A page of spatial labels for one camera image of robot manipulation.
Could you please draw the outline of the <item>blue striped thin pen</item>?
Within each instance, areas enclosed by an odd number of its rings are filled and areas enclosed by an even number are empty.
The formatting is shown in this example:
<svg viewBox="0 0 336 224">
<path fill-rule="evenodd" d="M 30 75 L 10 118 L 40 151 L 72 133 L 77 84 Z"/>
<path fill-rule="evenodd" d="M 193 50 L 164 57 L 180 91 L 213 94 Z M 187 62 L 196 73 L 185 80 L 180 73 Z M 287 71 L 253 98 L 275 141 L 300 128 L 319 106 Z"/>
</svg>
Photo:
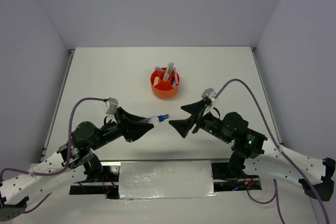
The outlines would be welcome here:
<svg viewBox="0 0 336 224">
<path fill-rule="evenodd" d="M 164 80 L 164 81 L 166 81 L 166 80 L 169 78 L 169 76 L 170 76 L 169 72 L 170 72 L 170 66 L 168 66 L 168 67 L 166 68 L 165 74 L 164 74 L 164 76 L 163 76 L 163 80 Z"/>
</svg>

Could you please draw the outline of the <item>pink stapler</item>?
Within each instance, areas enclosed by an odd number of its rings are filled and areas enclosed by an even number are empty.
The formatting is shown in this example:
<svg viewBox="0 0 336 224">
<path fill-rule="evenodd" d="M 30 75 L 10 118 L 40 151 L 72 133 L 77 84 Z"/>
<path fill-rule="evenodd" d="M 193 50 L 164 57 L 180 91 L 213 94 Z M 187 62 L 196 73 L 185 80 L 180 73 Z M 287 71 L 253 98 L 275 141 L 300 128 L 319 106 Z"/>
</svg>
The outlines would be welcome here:
<svg viewBox="0 0 336 224">
<path fill-rule="evenodd" d="M 156 76 L 156 77 L 154 78 L 153 85 L 154 85 L 154 86 L 158 85 L 158 84 L 159 84 L 159 81 L 160 81 L 160 78 L 159 78 L 158 76 Z"/>
</svg>

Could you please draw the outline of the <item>blue capped glue bottle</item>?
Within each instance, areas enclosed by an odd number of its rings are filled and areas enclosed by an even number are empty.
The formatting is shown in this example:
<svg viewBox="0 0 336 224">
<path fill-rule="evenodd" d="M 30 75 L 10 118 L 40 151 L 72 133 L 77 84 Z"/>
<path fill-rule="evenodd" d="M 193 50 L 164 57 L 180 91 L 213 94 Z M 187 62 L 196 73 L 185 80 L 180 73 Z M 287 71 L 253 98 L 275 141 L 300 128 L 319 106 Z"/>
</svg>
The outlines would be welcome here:
<svg viewBox="0 0 336 224">
<path fill-rule="evenodd" d="M 167 120 L 170 117 L 169 114 L 163 114 L 158 116 L 152 116 L 150 118 L 145 118 L 143 120 L 140 120 L 141 123 L 147 123 L 147 124 L 159 124 L 165 120 Z"/>
</svg>

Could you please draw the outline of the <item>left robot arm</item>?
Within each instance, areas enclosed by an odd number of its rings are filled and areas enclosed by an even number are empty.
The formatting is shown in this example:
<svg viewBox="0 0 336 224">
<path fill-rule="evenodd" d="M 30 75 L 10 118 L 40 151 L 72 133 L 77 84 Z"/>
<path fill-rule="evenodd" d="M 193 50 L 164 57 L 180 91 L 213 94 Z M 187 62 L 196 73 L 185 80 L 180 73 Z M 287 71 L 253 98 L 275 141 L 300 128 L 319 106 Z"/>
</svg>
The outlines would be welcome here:
<svg viewBox="0 0 336 224">
<path fill-rule="evenodd" d="M 117 108 L 115 120 L 104 121 L 101 128 L 81 122 L 70 134 L 70 143 L 61 146 L 45 161 L 28 171 L 1 181 L 1 221 L 27 213 L 27 207 L 72 183 L 98 181 L 103 167 L 94 151 L 124 137 L 134 142 L 154 128 L 146 118 Z"/>
</svg>

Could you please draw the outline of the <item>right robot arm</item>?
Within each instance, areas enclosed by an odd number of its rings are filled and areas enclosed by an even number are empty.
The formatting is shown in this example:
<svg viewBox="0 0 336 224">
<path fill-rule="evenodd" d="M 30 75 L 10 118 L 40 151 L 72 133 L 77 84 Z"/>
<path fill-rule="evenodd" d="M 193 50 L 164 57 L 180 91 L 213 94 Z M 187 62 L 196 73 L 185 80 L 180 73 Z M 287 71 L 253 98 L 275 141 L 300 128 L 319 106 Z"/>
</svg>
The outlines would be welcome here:
<svg viewBox="0 0 336 224">
<path fill-rule="evenodd" d="M 227 167 L 234 178 L 269 177 L 301 187 L 311 198 L 331 199 L 335 160 L 316 159 L 283 147 L 269 136 L 250 129 L 237 112 L 229 112 L 220 119 L 210 112 L 209 105 L 209 99 L 184 105 L 181 109 L 190 117 L 170 120 L 169 124 L 182 138 L 189 132 L 203 130 L 228 144 L 232 154 Z"/>
</svg>

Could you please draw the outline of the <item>pink purple highlighter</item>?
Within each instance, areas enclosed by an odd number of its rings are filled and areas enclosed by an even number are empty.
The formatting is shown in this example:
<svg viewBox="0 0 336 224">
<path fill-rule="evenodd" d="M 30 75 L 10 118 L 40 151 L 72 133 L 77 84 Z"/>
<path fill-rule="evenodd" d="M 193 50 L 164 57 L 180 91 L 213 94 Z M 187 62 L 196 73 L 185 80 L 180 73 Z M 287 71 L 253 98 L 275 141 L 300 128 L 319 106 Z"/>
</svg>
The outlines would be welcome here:
<svg viewBox="0 0 336 224">
<path fill-rule="evenodd" d="M 162 68 L 160 68 L 158 66 L 156 66 L 154 69 L 155 69 L 155 71 L 157 71 L 159 73 L 164 72 L 164 69 L 162 69 Z"/>
</svg>

